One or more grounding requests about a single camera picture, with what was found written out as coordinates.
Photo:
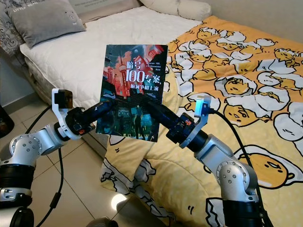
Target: wall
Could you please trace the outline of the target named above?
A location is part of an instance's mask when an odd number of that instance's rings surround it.
[[[0,104],[2,107],[34,93],[22,71],[14,67],[8,56],[0,56]]]
[[[197,0],[213,15],[303,43],[303,0]]]

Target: book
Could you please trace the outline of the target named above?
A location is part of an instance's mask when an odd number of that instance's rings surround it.
[[[157,142],[159,123],[144,108],[149,96],[162,103],[166,45],[107,45],[100,101],[115,107],[98,119],[97,133]]]

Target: white sheet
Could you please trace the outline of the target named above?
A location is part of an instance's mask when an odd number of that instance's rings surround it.
[[[139,7],[89,22],[86,32],[20,49],[54,87],[73,92],[74,106],[88,108],[100,99],[107,44],[168,44],[200,23]]]

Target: black bag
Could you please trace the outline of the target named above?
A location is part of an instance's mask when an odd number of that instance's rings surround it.
[[[14,126],[15,124],[13,120],[0,105],[0,138],[9,134],[13,130]]]

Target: power cord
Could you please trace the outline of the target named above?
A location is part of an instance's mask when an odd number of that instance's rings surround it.
[[[210,109],[210,114],[216,114],[218,116],[220,116],[228,125],[229,127],[231,128],[232,132],[234,133],[239,145],[240,145],[240,148],[241,150],[243,151],[243,154],[247,160],[247,163],[248,165],[253,168],[252,166],[252,163],[250,161],[250,158],[245,150],[245,147],[236,131],[236,129],[234,128],[234,126],[232,125],[232,123],[224,116],[224,114],[220,113],[219,111],[216,111],[214,109]],[[259,198],[259,203],[260,203],[260,209],[262,211],[262,214],[263,214],[263,221],[264,221],[264,224],[266,227],[274,227],[273,224],[271,223],[270,219],[269,219],[269,216],[268,216],[268,213],[267,211],[265,210],[264,206],[263,206],[263,201],[262,201],[262,197],[261,197],[261,191],[260,191],[260,187],[259,185],[257,184],[257,187],[256,187],[256,191],[257,191],[257,195],[258,195],[258,198]]]
[[[40,120],[40,118],[52,107],[52,105],[48,106],[45,110],[42,111],[42,113],[39,114],[39,116],[34,120],[34,122],[31,124],[31,126],[28,128],[28,130],[25,132],[25,134],[29,134],[29,132],[32,130],[34,125]],[[50,205],[50,209],[47,212],[47,214],[44,216],[44,218],[40,221],[40,223],[36,227],[40,227],[45,220],[48,218],[48,216],[51,214],[53,209],[56,208],[59,199],[61,197],[61,190],[63,187],[63,180],[64,180],[64,172],[63,172],[63,161],[62,161],[62,153],[61,153],[61,148],[58,148],[58,154],[59,154],[59,162],[60,162],[60,169],[61,169],[61,180],[60,180],[60,186],[58,192],[55,193],[53,200]]]

